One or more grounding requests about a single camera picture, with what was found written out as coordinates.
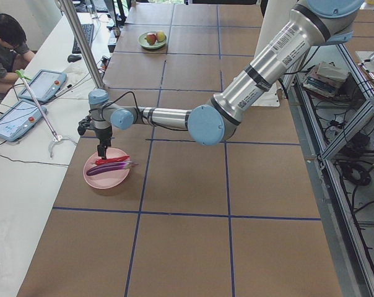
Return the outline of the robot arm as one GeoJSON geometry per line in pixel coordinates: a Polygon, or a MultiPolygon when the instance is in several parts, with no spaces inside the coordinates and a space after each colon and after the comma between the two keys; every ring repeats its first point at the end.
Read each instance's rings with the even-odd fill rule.
{"type": "Polygon", "coordinates": [[[288,22],[221,93],[192,110],[118,106],[108,93],[89,93],[89,115],[77,131],[92,130],[99,140],[98,156],[106,158],[113,127],[125,130],[148,124],[187,131],[201,145],[215,145],[233,136],[246,111],[284,75],[311,47],[338,44],[352,36],[352,23],[361,1],[297,1],[288,22]]]}

